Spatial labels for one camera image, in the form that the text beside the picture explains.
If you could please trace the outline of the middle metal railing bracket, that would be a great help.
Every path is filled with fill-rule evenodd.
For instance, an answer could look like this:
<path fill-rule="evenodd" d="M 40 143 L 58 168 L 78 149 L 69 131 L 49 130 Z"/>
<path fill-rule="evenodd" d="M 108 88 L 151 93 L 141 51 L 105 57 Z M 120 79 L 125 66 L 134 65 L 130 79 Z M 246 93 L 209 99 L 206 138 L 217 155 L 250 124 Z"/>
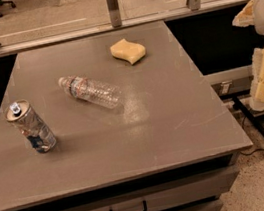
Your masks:
<path fill-rule="evenodd" d="M 109 18 L 111 19 L 110 23 L 112 27 L 119 27 L 122 25 L 120 11 L 118 6 L 118 0 L 106 0 Z"/>

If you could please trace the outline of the grey upper drawer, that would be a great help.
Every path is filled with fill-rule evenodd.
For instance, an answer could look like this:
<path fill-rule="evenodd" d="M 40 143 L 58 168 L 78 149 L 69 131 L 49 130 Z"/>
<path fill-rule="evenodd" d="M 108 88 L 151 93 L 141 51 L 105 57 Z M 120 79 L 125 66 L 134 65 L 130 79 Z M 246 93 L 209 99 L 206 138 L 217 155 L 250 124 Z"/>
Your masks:
<path fill-rule="evenodd" d="M 236 166 L 224 167 L 65 211 L 164 211 L 220 196 L 231 189 L 237 175 Z"/>

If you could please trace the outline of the black stand leg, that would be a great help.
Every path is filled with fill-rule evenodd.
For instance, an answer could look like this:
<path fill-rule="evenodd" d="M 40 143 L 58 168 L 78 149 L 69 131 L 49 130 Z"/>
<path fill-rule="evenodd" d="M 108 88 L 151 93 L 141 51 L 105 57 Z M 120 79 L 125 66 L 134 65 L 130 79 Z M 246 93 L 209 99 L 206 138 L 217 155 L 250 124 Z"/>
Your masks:
<path fill-rule="evenodd" d="M 256 119 L 256 116 L 254 116 L 250 110 L 246 108 L 245 105 L 242 104 L 240 99 L 238 99 L 236 96 L 232 97 L 231 100 L 234 102 L 234 108 L 237 110 L 240 110 L 243 112 L 244 116 L 246 116 L 247 120 L 249 120 L 252 123 L 252 126 L 254 126 L 258 132 L 264 137 L 264 126 L 262 126 L 261 122 L 259 122 Z"/>

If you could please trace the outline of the yellow sponge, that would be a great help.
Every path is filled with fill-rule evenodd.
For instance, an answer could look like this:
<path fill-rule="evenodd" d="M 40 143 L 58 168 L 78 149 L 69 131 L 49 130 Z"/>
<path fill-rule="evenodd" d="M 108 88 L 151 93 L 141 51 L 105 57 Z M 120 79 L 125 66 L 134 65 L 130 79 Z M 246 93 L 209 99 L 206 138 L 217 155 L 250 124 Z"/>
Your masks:
<path fill-rule="evenodd" d="M 137 61 L 146 55 L 145 46 L 121 39 L 110 47 L 110 53 L 113 57 L 125 60 L 134 65 Z"/>

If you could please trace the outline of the clear plastic water bottle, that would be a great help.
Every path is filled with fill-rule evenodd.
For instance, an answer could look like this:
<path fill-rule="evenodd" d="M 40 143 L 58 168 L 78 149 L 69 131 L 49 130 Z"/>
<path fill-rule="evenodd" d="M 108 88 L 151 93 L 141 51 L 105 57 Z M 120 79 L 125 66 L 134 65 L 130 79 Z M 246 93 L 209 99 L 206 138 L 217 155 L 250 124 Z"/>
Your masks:
<path fill-rule="evenodd" d="M 66 76 L 59 79 L 58 86 L 70 97 L 107 109 L 115 109 L 120 104 L 120 89 L 109 83 L 80 76 Z"/>

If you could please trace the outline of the metal railing base rail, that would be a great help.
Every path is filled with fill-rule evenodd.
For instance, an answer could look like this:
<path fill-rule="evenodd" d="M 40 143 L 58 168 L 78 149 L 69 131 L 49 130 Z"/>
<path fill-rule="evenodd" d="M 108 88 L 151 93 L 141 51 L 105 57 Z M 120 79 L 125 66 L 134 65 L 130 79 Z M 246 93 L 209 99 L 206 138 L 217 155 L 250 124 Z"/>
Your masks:
<path fill-rule="evenodd" d="M 2 46 L 0 49 L 0 57 L 12 54 L 18 54 L 18 52 L 24 52 L 34 50 L 35 48 L 41 48 L 46 46 L 52 46 L 52 44 L 58 44 L 63 42 L 73 41 L 74 39 L 86 38 L 87 36 L 97 35 L 99 33 L 107 33 L 108 31 L 120 30 L 130 28 L 131 26 L 137 26 L 142 24 L 148 24 L 148 22 L 154 21 L 171 21 L 181 19 L 182 17 L 188 17 L 193 15 L 199 15 L 200 13 L 220 10 L 222 8 L 238 6 L 244 4 L 249 0 L 215 0 L 201 3 L 201 7 L 198 10 L 191 10 L 189 7 L 181 7 L 175 10 L 158 12 L 157 14 L 141 16 L 136 18 L 124 19 L 119 27 L 112 27 L 111 24 L 102 24 L 100 26 L 74 30 L 74 32 L 57 34 L 51 37 L 45 37 L 40 39 L 28 40 L 23 43 L 11 44 Z"/>

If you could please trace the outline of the silver blue drink can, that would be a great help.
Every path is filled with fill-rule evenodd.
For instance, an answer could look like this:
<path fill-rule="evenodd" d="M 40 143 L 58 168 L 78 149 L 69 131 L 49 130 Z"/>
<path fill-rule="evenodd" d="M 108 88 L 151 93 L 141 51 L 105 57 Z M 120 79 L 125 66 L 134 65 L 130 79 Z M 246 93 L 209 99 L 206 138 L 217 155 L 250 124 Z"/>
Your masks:
<path fill-rule="evenodd" d="M 15 126 L 38 153 L 55 147 L 57 138 L 27 100 L 16 100 L 5 112 L 5 120 Z"/>

